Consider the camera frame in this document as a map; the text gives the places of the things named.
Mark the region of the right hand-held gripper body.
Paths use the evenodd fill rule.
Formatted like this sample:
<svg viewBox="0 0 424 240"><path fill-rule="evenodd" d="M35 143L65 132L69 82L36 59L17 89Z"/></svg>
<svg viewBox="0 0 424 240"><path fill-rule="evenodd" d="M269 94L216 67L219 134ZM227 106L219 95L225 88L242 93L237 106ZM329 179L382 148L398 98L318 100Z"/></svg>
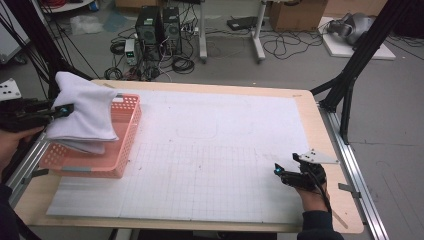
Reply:
<svg viewBox="0 0 424 240"><path fill-rule="evenodd" d="M323 168L324 164L338 164L336 158L330 157L316 150L310 150L304 154L298 154L304 161L299 164L299 171L287 171L287 175L281 178L283 184L313 191L317 187L322 186L327 182L326 172Z"/></svg>

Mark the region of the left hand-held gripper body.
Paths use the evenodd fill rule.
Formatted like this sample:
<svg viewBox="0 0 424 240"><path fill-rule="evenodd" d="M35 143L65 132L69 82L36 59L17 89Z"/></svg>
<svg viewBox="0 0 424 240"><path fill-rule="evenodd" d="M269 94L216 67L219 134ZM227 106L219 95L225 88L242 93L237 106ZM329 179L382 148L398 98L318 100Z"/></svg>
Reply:
<svg viewBox="0 0 424 240"><path fill-rule="evenodd" d="M0 129L21 132L46 126L55 113L50 100L23 98L14 79L0 83Z"/></svg>

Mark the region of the pale lilac towel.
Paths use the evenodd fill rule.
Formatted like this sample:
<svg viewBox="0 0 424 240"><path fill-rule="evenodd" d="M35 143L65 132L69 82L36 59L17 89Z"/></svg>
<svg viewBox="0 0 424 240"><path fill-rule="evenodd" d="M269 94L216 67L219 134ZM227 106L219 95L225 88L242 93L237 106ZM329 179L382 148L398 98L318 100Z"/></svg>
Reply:
<svg viewBox="0 0 424 240"><path fill-rule="evenodd" d="M72 104L74 110L48 125L47 138L76 151L104 154L105 143L119 139L111 119L111 105L118 92L70 72L57 72L55 80L60 92L52 108Z"/></svg>

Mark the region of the pink plastic basket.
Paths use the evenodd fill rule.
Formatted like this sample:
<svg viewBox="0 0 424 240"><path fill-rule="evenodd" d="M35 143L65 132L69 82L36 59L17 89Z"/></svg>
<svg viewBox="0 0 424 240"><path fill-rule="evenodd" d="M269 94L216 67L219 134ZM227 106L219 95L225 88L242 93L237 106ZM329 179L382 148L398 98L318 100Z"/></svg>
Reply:
<svg viewBox="0 0 424 240"><path fill-rule="evenodd" d="M118 141L106 142L104 154L82 153L51 143L39 166L61 176L121 178L141 118L140 97L118 95L111 105L111 119Z"/></svg>

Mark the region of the person's right hand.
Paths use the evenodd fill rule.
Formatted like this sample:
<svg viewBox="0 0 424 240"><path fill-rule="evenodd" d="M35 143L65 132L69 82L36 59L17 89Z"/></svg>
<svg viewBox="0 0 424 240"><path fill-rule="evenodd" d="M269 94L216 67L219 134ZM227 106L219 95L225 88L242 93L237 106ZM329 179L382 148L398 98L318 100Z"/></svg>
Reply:
<svg viewBox="0 0 424 240"><path fill-rule="evenodd" d="M307 211L324 211L327 212L328 208L325 204L324 197L319 189L313 191L306 191L296 188L302 202L302 207L305 212Z"/></svg>

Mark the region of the thin wooden stick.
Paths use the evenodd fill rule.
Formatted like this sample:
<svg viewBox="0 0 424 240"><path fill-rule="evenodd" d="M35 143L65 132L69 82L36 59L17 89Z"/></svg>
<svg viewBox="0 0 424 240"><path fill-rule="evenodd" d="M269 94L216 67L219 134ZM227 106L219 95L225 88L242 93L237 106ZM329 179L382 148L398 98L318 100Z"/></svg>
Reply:
<svg viewBox="0 0 424 240"><path fill-rule="evenodd" d="M337 229L348 229L349 225L347 222L347 213L344 211L332 211L333 215L333 222L335 223L335 226Z"/></svg>

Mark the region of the white grid mat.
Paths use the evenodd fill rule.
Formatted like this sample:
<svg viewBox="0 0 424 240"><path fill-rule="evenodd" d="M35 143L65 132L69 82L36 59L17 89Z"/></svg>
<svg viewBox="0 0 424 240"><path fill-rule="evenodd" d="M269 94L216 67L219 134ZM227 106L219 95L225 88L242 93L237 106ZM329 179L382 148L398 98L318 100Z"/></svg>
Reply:
<svg viewBox="0 0 424 240"><path fill-rule="evenodd" d="M298 224L297 192L274 173L311 150L294 99L141 90L120 179L64 177L53 216Z"/></svg>

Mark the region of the black metal stand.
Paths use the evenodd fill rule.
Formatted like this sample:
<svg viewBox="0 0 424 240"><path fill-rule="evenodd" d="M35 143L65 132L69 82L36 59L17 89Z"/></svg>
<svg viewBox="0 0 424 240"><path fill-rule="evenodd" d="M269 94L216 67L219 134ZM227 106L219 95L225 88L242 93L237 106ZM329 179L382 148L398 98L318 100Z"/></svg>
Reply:
<svg viewBox="0 0 424 240"><path fill-rule="evenodd" d="M47 98L53 99L59 94L59 86L55 80L56 73L59 71L70 72L83 79L92 80L92 77L76 69L60 53L31 0L0 0L0 7L4 6L7 7L6 14L11 13L17 20L37 54L32 52L12 26L11 21L2 14L0 14L0 24L24 50L33 64L39 80L48 85Z"/></svg>
<svg viewBox="0 0 424 240"><path fill-rule="evenodd" d="M332 80L311 90L313 95L329 91L327 96L319 102L319 106L329 113L335 113L338 104L343 102L339 135L345 144L349 144L348 130L355 82L391 30L416 1L387 0L344 69Z"/></svg>

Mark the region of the clear plastic bag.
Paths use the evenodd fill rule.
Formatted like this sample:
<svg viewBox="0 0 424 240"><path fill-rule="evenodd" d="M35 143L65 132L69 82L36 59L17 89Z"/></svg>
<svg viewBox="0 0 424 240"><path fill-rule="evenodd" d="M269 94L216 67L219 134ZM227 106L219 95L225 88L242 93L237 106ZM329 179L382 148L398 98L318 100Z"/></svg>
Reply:
<svg viewBox="0 0 424 240"><path fill-rule="evenodd" d="M103 25L95 16L80 15L70 19L73 35L95 34L103 30Z"/></svg>

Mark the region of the grey power supply unit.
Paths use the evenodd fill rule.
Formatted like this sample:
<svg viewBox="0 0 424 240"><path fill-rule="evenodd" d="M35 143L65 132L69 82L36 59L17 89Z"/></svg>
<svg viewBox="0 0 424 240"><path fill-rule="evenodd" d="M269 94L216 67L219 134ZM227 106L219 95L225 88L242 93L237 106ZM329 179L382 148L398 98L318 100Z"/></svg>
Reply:
<svg viewBox="0 0 424 240"><path fill-rule="evenodd" d="M127 39L125 41L124 54L128 65L135 66L137 64L137 54L134 39Z"/></svg>

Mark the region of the blue sheet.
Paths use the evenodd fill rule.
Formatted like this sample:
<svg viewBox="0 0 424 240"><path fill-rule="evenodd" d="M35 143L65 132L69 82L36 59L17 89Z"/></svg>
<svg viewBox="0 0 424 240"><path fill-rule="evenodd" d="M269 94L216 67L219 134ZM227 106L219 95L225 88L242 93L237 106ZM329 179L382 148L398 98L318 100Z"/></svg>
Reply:
<svg viewBox="0 0 424 240"><path fill-rule="evenodd" d="M125 16L119 12L111 12L103 24L103 29L107 32L116 32L122 28L126 22L127 18Z"/></svg>

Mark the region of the round white table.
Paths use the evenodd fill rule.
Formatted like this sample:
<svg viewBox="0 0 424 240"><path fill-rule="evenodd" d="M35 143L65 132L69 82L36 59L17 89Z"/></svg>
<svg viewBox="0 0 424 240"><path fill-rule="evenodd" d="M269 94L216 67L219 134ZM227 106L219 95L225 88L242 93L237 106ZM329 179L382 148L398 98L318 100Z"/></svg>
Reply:
<svg viewBox="0 0 424 240"><path fill-rule="evenodd" d="M63 6L60 6L60 7L41 6L41 10L44 13L67 12L67 11L79 9L82 7L88 7L94 1L95 0L82 0L80 3L65 3Z"/></svg>

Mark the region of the black computer tower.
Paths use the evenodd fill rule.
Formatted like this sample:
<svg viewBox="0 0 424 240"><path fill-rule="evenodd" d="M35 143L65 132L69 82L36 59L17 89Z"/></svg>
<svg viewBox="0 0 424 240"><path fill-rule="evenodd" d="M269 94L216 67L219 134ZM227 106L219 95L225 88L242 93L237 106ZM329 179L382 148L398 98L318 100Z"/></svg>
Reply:
<svg viewBox="0 0 424 240"><path fill-rule="evenodd" d="M165 39L160 8L142 6L135 29L145 58L159 61L159 47Z"/></svg>
<svg viewBox="0 0 424 240"><path fill-rule="evenodd" d="M167 52L172 55L180 54L182 52L182 46L178 7L166 7L163 9L163 27Z"/></svg>

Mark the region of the white metal stand leg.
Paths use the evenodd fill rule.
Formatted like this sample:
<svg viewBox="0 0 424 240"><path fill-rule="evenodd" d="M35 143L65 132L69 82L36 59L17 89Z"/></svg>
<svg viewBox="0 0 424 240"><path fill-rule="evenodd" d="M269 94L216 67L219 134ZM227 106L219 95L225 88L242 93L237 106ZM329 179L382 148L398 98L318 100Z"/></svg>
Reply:
<svg viewBox="0 0 424 240"><path fill-rule="evenodd" d="M264 20L265 10L266 10L266 0L259 0L259 10L257 15L257 22L255 30L251 33L253 46L257 54L257 62L261 63L265 59L265 53L260 41L260 33L262 30L262 22Z"/></svg>
<svg viewBox="0 0 424 240"><path fill-rule="evenodd" d="M205 0L199 0L200 18L199 18L199 57L202 63L207 61L207 43L206 43L206 32L205 32L205 12L204 4Z"/></svg>

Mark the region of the grey rounded device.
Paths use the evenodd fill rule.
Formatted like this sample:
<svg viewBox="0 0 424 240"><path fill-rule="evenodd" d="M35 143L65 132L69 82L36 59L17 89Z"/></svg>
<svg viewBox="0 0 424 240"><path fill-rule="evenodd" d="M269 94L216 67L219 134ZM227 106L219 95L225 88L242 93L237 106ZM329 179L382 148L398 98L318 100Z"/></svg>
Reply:
<svg viewBox="0 0 424 240"><path fill-rule="evenodd" d="M337 34L353 46L373 25L374 20L363 13L347 13L341 19L332 20L327 28L330 34Z"/></svg>

